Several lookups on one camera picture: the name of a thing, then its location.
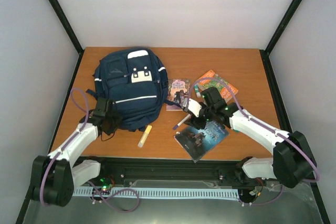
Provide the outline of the dark blue Wuthering Heights book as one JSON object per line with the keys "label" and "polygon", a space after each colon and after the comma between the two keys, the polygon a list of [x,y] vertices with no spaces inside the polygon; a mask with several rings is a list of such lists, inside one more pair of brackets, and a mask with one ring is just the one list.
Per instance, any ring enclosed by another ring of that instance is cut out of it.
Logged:
{"label": "dark blue Wuthering Heights book", "polygon": [[177,132],[175,140],[188,153],[191,160],[197,163],[205,154],[229,136],[224,126],[217,122],[207,122],[205,129],[197,130],[191,126]]}

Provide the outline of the navy blue backpack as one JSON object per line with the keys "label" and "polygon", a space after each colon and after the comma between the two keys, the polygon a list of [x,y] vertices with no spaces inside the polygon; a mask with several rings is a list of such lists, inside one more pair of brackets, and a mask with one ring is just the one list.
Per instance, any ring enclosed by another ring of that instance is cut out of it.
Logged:
{"label": "navy blue backpack", "polygon": [[144,131],[160,114],[168,95],[166,68],[148,48],[134,47],[112,52],[99,61],[94,71],[95,99],[113,101],[122,117],[122,130]]}

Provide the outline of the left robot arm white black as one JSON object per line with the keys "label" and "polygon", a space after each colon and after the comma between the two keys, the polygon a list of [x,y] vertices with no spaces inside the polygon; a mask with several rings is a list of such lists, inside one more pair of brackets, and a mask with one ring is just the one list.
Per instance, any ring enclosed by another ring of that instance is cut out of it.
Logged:
{"label": "left robot arm white black", "polygon": [[91,179],[100,184],[108,180],[109,170],[98,161],[86,159],[80,164],[76,161],[100,135],[114,134],[119,128],[122,118],[115,107],[113,100],[99,98],[95,109],[86,113],[58,148],[34,159],[30,178],[32,200],[64,207],[77,187]]}

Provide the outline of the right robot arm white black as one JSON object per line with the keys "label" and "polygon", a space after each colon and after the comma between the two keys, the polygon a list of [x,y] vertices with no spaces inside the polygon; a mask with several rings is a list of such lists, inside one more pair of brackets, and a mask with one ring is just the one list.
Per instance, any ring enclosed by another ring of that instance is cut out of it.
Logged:
{"label": "right robot arm white black", "polygon": [[293,133],[273,127],[243,109],[237,102],[227,104],[216,88],[201,93],[203,101],[185,98],[184,111],[191,115],[187,124],[204,129],[207,122],[217,122],[234,131],[245,134],[271,155],[271,158],[246,157],[234,173],[239,183],[247,179],[275,179],[288,188],[312,178],[317,168],[306,137],[298,131]]}

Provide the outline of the orange green paperback book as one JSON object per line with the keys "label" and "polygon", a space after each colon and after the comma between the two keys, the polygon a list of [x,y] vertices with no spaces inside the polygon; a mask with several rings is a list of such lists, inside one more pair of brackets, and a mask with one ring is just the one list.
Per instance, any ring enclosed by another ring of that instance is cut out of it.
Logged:
{"label": "orange green paperback book", "polygon": [[230,101],[233,98],[233,96],[229,92],[229,90],[226,88],[226,86],[221,84],[221,82],[225,83],[231,89],[234,95],[238,93],[237,88],[235,88],[233,85],[228,83],[225,79],[220,77],[214,70],[209,70],[204,75],[202,75],[201,78],[214,78],[216,80],[219,80],[220,82],[215,81],[215,80],[203,80],[203,81],[200,81],[197,84],[197,86],[201,91],[204,91],[205,89],[210,88],[210,87],[216,87],[219,93],[221,94],[222,98],[226,102]]}

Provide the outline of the yellow highlighter pen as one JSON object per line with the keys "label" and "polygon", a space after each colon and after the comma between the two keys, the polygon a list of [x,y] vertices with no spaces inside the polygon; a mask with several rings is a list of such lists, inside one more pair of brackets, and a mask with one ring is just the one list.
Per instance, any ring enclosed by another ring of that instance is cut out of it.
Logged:
{"label": "yellow highlighter pen", "polygon": [[142,148],[146,139],[148,138],[150,132],[152,130],[152,126],[151,125],[148,125],[145,129],[145,131],[143,132],[143,135],[141,136],[140,140],[139,140],[139,143],[138,143],[138,147]]}

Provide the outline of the purple capped marker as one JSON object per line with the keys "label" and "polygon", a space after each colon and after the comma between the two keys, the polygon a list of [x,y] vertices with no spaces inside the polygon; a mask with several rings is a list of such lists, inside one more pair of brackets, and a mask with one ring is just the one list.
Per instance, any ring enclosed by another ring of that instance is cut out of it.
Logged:
{"label": "purple capped marker", "polygon": [[184,122],[186,122],[189,118],[191,117],[190,114],[187,114],[187,116],[185,118],[183,118],[180,122],[178,122],[178,124],[176,124],[174,127],[173,127],[173,130],[176,130],[178,129]]}

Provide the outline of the pink paperback book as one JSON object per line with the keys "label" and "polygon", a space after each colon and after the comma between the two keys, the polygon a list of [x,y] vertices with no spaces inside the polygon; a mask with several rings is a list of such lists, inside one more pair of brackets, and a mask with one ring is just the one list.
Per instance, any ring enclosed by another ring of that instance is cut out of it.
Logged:
{"label": "pink paperback book", "polygon": [[167,100],[173,104],[166,105],[167,111],[180,111],[183,100],[188,96],[190,89],[190,79],[170,79],[168,83]]}

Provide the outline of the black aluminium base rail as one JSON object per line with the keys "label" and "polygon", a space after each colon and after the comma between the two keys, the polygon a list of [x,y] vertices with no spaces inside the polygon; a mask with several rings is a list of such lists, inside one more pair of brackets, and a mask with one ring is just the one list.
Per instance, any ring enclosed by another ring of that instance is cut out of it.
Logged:
{"label": "black aluminium base rail", "polygon": [[[95,161],[101,166],[99,174],[93,180],[111,177],[116,184],[126,185],[136,180],[186,180],[186,181],[215,181],[220,186],[233,188],[253,188],[256,179],[266,179],[265,175],[248,176],[243,169],[252,157],[235,161],[193,161],[163,160],[163,159],[131,159],[108,157],[80,157],[75,161],[79,166],[84,161]],[[271,160],[270,170],[274,173],[273,180],[294,188],[306,178],[312,178],[313,169],[308,161],[300,154],[282,156],[277,154]]]}

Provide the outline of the left black frame post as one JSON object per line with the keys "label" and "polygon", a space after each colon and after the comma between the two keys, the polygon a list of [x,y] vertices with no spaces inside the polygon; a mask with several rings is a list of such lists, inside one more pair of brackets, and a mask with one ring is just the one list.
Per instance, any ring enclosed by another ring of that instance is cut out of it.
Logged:
{"label": "left black frame post", "polygon": [[60,23],[62,24],[66,34],[68,35],[73,47],[75,48],[79,56],[83,55],[84,49],[82,48],[66,14],[64,13],[63,8],[61,7],[58,0],[48,0],[51,7],[53,8],[56,16],[58,17]]}

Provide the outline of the black frame post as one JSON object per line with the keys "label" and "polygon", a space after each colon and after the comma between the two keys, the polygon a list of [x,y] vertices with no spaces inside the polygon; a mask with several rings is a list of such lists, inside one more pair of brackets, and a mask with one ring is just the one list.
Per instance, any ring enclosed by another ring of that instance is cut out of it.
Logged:
{"label": "black frame post", "polygon": [[53,8],[56,16],[58,17],[60,23],[62,24],[66,34],[68,35],[73,47],[75,48],[79,56],[83,55],[84,49],[82,48],[66,14],[64,13],[63,8],[61,7],[58,0],[48,0],[51,7]]}
{"label": "black frame post", "polygon": [[269,57],[303,0],[292,0],[265,49]]}

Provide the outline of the right black frame post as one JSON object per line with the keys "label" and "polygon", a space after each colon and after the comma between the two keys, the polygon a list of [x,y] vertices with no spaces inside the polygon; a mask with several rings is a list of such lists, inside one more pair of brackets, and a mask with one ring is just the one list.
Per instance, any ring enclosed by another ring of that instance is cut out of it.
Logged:
{"label": "right black frame post", "polygon": [[269,57],[303,0],[292,0],[265,49]]}

